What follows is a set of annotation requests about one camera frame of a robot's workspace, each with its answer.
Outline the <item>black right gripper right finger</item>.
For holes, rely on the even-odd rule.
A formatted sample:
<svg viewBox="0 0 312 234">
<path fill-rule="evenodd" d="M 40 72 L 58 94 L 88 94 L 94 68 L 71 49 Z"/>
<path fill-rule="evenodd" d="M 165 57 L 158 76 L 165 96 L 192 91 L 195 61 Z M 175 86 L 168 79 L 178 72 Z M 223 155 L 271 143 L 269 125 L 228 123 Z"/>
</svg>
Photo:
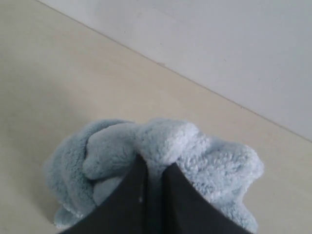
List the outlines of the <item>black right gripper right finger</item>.
<svg viewBox="0 0 312 234">
<path fill-rule="evenodd" d="M 174 163 L 162 173 L 164 234 L 247 234 L 208 203 Z"/>
</svg>

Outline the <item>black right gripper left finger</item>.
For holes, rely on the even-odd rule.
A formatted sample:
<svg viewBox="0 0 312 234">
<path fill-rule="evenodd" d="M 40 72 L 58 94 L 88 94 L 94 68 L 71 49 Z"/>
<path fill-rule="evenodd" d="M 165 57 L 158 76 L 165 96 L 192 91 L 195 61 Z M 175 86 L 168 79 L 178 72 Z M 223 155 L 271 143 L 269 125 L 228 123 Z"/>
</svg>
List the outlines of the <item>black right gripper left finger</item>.
<svg viewBox="0 0 312 234">
<path fill-rule="evenodd" d="M 130 171 L 91 214 L 63 234 L 143 234 L 146 221 L 148 172 L 136 156 Z"/>
</svg>

